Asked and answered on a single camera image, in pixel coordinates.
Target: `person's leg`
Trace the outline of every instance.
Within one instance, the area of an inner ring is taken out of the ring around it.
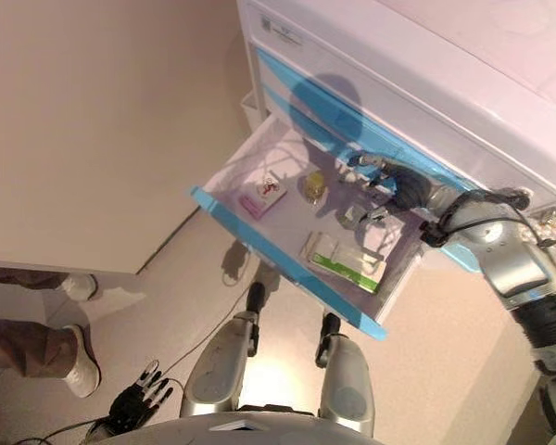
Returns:
[[[97,291],[94,276],[88,273],[27,271],[0,267],[0,284],[19,285],[28,289],[61,289],[76,301],[86,301]]]
[[[0,320],[0,369],[26,377],[62,378],[78,397],[91,395],[101,375],[88,355],[79,326],[51,329],[33,322]]]
[[[67,273],[27,271],[0,267],[0,283],[19,285],[28,289],[57,289],[68,277]]]
[[[69,329],[0,320],[0,369],[24,377],[63,378],[76,360],[77,340]]]

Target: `white sneaker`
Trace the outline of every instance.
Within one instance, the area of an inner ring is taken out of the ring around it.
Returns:
[[[86,352],[82,329],[76,324],[64,326],[74,333],[78,348],[76,350],[76,362],[68,375],[63,380],[75,396],[85,398],[95,392],[101,383],[101,373],[95,361]]]
[[[66,292],[71,299],[86,301],[96,294],[98,284],[95,277],[88,273],[71,273],[59,288]]]

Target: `tiled floor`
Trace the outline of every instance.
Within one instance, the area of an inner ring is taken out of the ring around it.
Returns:
[[[167,366],[189,350],[243,293],[257,268],[252,258],[236,286],[223,283],[221,265],[233,241],[200,212],[139,276],[98,276],[102,292],[95,301],[76,303],[56,291],[0,285],[0,317],[51,326],[90,324],[103,372],[101,387],[86,400],[74,398],[60,381],[4,372],[0,444],[104,415],[152,359]],[[494,297],[470,298],[490,294],[481,277],[449,271],[442,264],[440,269],[422,268],[412,277],[385,323],[387,341],[373,341],[349,326],[343,329],[367,356],[378,412],[375,435],[388,445],[496,443],[458,438],[482,424],[494,438],[510,431],[509,417],[516,420],[513,411],[519,410],[533,375],[527,345],[516,326],[507,324],[508,315]],[[241,402],[317,410],[322,371],[314,366],[313,356],[322,311],[315,299],[281,281],[261,315],[259,354],[248,363]],[[498,345],[505,346],[499,350]],[[504,363],[506,349],[512,351],[510,382],[494,374],[501,367],[497,362]],[[171,375],[184,381],[198,351]],[[482,375],[492,383],[490,389],[480,388]],[[500,392],[506,397],[498,396]],[[494,415],[474,409],[485,407],[486,396],[495,393]],[[176,418],[180,399],[179,394],[171,397],[154,421]],[[502,413],[507,419],[495,420]],[[78,443],[82,435],[82,429],[65,433],[54,443]]]

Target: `brown pants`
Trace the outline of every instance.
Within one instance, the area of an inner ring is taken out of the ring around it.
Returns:
[[[55,289],[68,276],[67,273],[26,271],[0,267],[0,283],[19,285],[28,289]]]
[[[14,368],[25,377],[65,377],[77,348],[69,329],[0,320],[0,369]]]

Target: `open drawer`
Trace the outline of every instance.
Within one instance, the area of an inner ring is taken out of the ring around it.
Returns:
[[[321,170],[327,191],[310,204],[302,193],[305,177]],[[366,231],[345,229],[336,215],[352,202],[367,204],[358,183],[343,181],[342,161],[304,139],[294,129],[270,116],[203,187],[192,195],[201,208],[287,279],[321,300],[330,310],[366,334],[385,338],[381,327],[412,269],[422,256],[418,226],[422,219],[406,212],[389,217]],[[258,184],[272,172],[286,194],[260,219],[239,202],[244,185]],[[387,199],[372,196],[371,202]],[[371,252],[386,261],[376,292],[368,292],[345,278],[312,267],[300,255],[310,232],[323,232],[338,241]]]

